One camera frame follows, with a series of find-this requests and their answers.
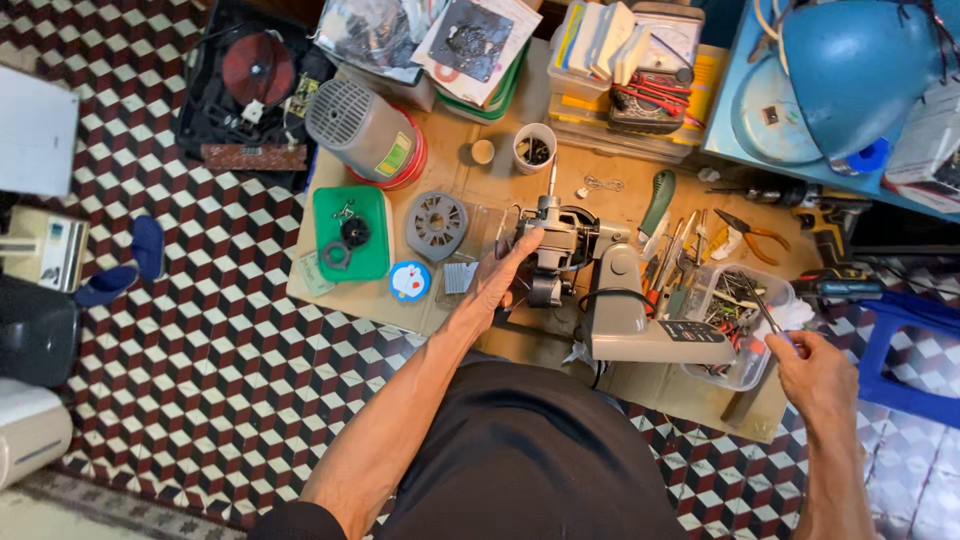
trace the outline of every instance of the flip-flop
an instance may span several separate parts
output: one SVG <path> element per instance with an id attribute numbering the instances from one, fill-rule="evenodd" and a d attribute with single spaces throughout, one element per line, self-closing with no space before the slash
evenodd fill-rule
<path id="1" fill-rule="evenodd" d="M 82 307 L 105 306 L 130 288 L 136 276 L 136 268 L 132 266 L 114 266 L 94 274 L 73 293 L 73 301 Z"/>
<path id="2" fill-rule="evenodd" d="M 133 258 L 140 267 L 140 277 L 148 282 L 163 275 L 163 228 L 149 215 L 133 220 Z"/>

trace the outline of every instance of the small white cup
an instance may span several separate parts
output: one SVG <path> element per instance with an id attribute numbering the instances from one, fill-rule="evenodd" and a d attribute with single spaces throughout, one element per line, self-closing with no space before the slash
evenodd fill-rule
<path id="1" fill-rule="evenodd" d="M 531 165 L 516 152 L 516 146 L 524 141 L 528 140 L 530 136 L 533 138 L 538 138 L 542 140 L 547 149 L 550 151 L 550 157 L 547 161 L 539 165 Z M 514 167 L 520 174 L 534 174 L 548 166 L 550 166 L 550 161 L 553 160 L 555 154 L 557 154 L 557 136 L 554 135 L 553 130 L 544 126 L 543 124 L 527 124 L 520 128 L 520 131 L 516 132 L 514 137 L 514 148 L 512 150 L 514 153 Z"/>

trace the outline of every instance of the green-handled knife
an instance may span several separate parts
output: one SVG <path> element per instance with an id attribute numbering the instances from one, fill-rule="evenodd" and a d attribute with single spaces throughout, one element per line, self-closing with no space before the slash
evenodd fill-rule
<path id="1" fill-rule="evenodd" d="M 646 256 L 653 255 L 652 250 L 657 249 L 659 242 L 651 242 L 650 240 L 654 239 L 655 236 L 659 240 L 658 225 L 663 219 L 666 208 L 670 206 L 670 201 L 673 200 L 673 193 L 676 189 L 677 175 L 673 171 L 665 169 L 654 176 L 654 195 L 650 199 L 650 206 L 647 207 L 647 213 L 644 214 L 643 221 L 637 227 L 640 234 L 637 236 L 636 242 L 640 251 L 643 252 L 640 257 L 642 260 L 650 260 Z"/>

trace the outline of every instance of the metal clip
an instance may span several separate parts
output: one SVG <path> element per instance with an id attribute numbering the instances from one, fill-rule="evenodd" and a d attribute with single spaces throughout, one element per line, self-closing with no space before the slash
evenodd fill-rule
<path id="1" fill-rule="evenodd" d="M 347 203 L 344 205 L 344 209 L 333 214 L 331 217 L 333 217 L 333 219 L 340 219 L 340 223 L 343 224 L 344 221 L 347 221 L 348 219 L 353 217 L 353 214 L 356 213 L 355 211 L 350 209 L 350 205 L 354 204 L 355 202 L 356 201 L 354 201 L 353 199 L 347 200 Z"/>

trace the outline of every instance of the multimeter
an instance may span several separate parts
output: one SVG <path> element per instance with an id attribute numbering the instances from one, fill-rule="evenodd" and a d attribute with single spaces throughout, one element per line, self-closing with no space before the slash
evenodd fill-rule
<path id="1" fill-rule="evenodd" d="M 638 2 L 632 11 L 636 24 L 650 32 L 647 50 L 640 57 L 636 77 L 658 86 L 690 88 L 693 82 L 693 63 L 696 60 L 700 33 L 706 21 L 703 10 L 662 4 Z M 611 91 L 611 109 L 608 123 L 616 130 L 666 135 L 684 124 L 685 106 L 676 104 L 679 111 L 669 111 L 650 101 L 637 98 L 614 88 Z"/>

